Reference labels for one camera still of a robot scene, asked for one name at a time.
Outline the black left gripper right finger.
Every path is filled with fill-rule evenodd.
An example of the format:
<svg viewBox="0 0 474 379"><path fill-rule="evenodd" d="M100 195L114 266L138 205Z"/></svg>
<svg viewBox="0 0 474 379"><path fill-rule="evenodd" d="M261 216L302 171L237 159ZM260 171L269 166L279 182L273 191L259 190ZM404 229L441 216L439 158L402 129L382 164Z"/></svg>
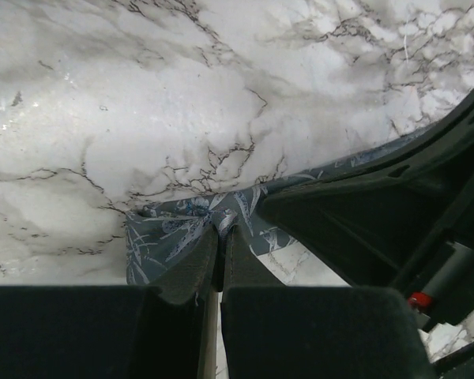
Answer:
<svg viewBox="0 0 474 379"><path fill-rule="evenodd" d="M228 235L222 333L232 378L432 378L407 302L379 287L289 287Z"/></svg>

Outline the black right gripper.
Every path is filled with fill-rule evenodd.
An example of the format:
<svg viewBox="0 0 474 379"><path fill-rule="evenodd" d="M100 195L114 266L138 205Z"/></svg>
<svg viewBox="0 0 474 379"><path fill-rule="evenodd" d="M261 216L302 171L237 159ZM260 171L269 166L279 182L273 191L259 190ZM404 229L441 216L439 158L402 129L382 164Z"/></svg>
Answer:
<svg viewBox="0 0 474 379"><path fill-rule="evenodd" d="M266 221L351 284L390 284L422 332L474 310L474 89L415 140L267 196Z"/></svg>

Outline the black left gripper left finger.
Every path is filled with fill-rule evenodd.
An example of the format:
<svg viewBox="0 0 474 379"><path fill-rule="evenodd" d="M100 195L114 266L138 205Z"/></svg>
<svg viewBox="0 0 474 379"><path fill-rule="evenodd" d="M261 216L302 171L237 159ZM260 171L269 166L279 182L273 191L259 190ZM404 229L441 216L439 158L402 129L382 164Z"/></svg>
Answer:
<svg viewBox="0 0 474 379"><path fill-rule="evenodd" d="M0 378L213 378L218 235L148 285L0 287Z"/></svg>

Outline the grey blue floral tie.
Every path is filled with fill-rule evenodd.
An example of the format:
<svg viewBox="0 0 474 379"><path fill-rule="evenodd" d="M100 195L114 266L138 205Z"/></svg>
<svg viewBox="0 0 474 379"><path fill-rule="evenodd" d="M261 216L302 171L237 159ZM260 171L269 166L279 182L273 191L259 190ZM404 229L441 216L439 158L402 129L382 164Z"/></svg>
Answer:
<svg viewBox="0 0 474 379"><path fill-rule="evenodd" d="M344 173L387 156L421 135L417 130L377 148L250 188L137 208L126 216L126 282L145 285L158 279L190 254L207 229L215 229L220 239L226 239L233 226L241 227L246 244L257 257L290 246L296 242L293 237L258 215L266 196Z"/></svg>

